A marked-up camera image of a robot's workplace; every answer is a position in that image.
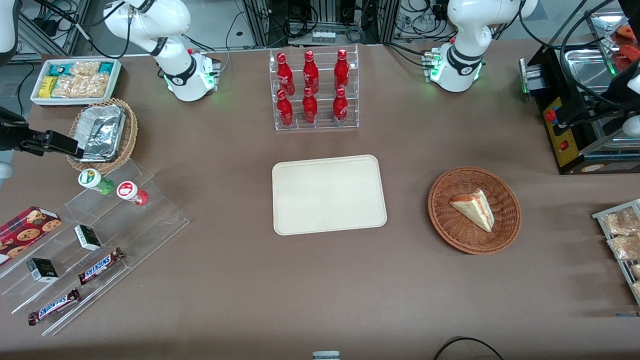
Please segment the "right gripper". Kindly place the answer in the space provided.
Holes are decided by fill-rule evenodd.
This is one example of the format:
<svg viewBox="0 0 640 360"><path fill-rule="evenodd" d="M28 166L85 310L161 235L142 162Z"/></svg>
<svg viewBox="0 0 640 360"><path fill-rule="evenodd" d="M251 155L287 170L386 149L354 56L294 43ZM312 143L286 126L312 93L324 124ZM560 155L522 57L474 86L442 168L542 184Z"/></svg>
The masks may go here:
<svg viewBox="0 0 640 360"><path fill-rule="evenodd" d="M50 150L70 157L83 156L79 142L72 137L55 131L36 131L31 134L28 123L20 114L1 107L0 151L14 150L21 144L22 151L32 155L44 155Z"/></svg>

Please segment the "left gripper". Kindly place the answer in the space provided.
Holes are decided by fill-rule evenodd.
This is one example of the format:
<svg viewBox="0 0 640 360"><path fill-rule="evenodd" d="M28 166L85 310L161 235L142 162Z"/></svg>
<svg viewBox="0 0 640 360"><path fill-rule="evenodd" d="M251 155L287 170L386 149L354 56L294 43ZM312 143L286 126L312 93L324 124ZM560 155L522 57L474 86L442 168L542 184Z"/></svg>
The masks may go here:
<svg viewBox="0 0 640 360"><path fill-rule="evenodd" d="M603 97L626 110L610 105L597 105L594 110L588 108L559 107L556 117L559 126L577 126L585 123L601 123L607 126L622 126L627 116L638 116L640 111L640 80L638 70L621 71L613 77Z"/></svg>

